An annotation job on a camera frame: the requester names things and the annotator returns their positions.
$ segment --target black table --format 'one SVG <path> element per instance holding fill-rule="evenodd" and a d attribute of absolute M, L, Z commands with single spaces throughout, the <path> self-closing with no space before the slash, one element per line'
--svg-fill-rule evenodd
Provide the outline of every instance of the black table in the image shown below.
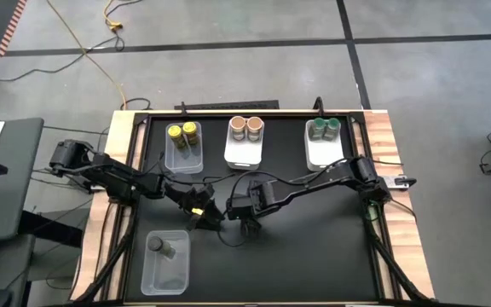
<path fill-rule="evenodd" d="M 0 241 L 34 232 L 39 238 L 79 247 L 80 229 L 23 210 L 42 129 L 42 119 L 19 119 L 6 121 L 1 131 L 0 164 L 9 173 L 0 176 Z"/>
<path fill-rule="evenodd" d="M 224 158 L 228 118 L 195 119 L 202 124 L 204 170 L 192 177 L 224 176 L 231 172 Z M 309 173 L 304 151 L 307 119 L 263 116 L 263 161 L 259 170 L 285 179 Z M 178 118 L 154 119 L 148 133 L 144 169 L 164 150 L 165 127 Z M 344 122 L 344 155 L 352 145 Z M 240 182 L 244 193 L 249 180 Z M 214 185 L 221 211 L 234 180 Z M 141 292 L 145 238 L 156 229 L 184 229 L 188 216 L 170 200 L 142 199 L 130 255 L 126 303 L 221 302 L 343 302 L 377 299 L 372 249 L 368 245 L 357 194 L 336 187 L 295 199 L 274 215 L 260 220 L 261 237 L 241 247 L 224 246 L 213 232 L 195 230 L 191 236 L 188 289 L 179 296 L 145 296 Z M 224 223 L 224 237 L 240 240 L 237 222 Z"/>
<path fill-rule="evenodd" d="M 9 307 L 21 307 L 27 283 L 27 270 L 35 244 L 33 235 L 19 235 L 11 240 L 0 243 L 0 290 L 13 281 L 9 290 L 13 297 Z"/>

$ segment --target small jar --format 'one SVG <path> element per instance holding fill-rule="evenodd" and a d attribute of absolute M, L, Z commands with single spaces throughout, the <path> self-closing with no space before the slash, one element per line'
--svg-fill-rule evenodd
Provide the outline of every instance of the small jar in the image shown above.
<path fill-rule="evenodd" d="M 198 133 L 196 124 L 193 122 L 187 122 L 183 125 L 183 134 L 187 137 L 188 145 L 198 144 Z"/>
<path fill-rule="evenodd" d="M 174 142 L 177 149 L 183 149 L 187 146 L 187 142 L 183 137 L 181 127 L 178 125 L 172 125 L 168 128 L 168 136 Z"/>
<path fill-rule="evenodd" d="M 260 140 L 263 126 L 264 122 L 257 116 L 249 118 L 247 120 L 247 138 L 252 142 Z"/>
<path fill-rule="evenodd" d="M 330 118 L 323 134 L 323 139 L 325 141 L 332 141 L 337 138 L 338 128 L 340 128 L 340 121 L 335 118 Z"/>
<path fill-rule="evenodd" d="M 310 141 L 318 141 L 323 137 L 323 133 L 325 133 L 325 120 L 322 118 L 314 119 L 314 122 L 310 124 L 310 128 L 308 129 L 308 135 L 310 137 Z"/>
<path fill-rule="evenodd" d="M 230 119 L 230 129 L 232 129 L 233 139 L 243 140 L 246 137 L 246 120 L 241 116 L 234 116 Z"/>

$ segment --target gray floor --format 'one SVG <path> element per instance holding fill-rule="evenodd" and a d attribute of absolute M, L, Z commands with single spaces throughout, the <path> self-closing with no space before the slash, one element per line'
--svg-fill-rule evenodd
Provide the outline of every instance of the gray floor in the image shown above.
<path fill-rule="evenodd" d="M 85 46 L 111 37 L 100 15 L 105 0 L 54 2 Z M 357 38 L 491 33 L 491 0 L 345 3 Z M 114 19 L 124 23 L 128 46 L 344 36 L 333 0 L 144 1 L 121 8 Z M 30 0 L 9 49 L 75 47 L 46 2 Z M 478 168 L 491 131 L 491 41 L 358 45 L 357 52 L 371 104 L 390 110 L 405 170 L 419 180 L 411 195 L 436 296 L 491 305 L 491 176 Z M 361 108 L 344 45 L 93 57 L 129 98 L 144 96 L 157 109 L 180 101 L 268 99 L 280 100 L 283 108 L 305 108 L 316 96 L 327 107 Z M 2 58 L 0 77 L 73 58 Z M 38 116 L 47 125 L 101 131 L 119 105 L 116 90 L 87 61 L 55 75 L 0 83 L 0 119 Z M 98 142 L 94 135 L 45 130 L 37 168 L 46 166 L 64 138 Z M 36 182 L 30 189 L 27 208 L 40 212 L 69 210 L 88 199 Z M 72 251 L 61 254 L 53 266 Z M 71 280 L 55 283 L 62 287 Z M 54 291 L 36 283 L 29 305 L 66 298 L 66 291 Z"/>

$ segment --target table leg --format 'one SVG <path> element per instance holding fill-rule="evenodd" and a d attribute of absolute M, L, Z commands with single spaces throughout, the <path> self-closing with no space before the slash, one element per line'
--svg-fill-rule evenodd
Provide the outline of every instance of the table leg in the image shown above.
<path fill-rule="evenodd" d="M 52 240 L 67 246 L 81 247 L 83 230 L 41 217 L 29 211 L 22 212 L 20 234 L 32 234 L 40 239 Z"/>

